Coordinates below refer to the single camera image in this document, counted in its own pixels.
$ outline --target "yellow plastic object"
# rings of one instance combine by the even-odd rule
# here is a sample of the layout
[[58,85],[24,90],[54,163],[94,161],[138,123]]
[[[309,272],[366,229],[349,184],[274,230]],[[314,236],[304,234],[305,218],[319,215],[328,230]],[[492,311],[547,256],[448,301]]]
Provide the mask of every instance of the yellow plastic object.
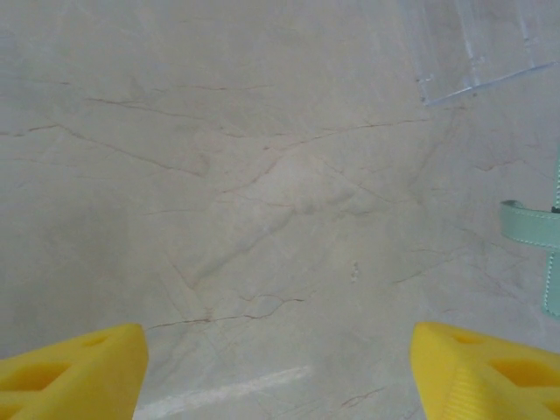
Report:
[[560,355],[438,323],[410,361],[428,420],[558,420]]
[[130,420],[147,365],[135,324],[0,360],[0,420]]

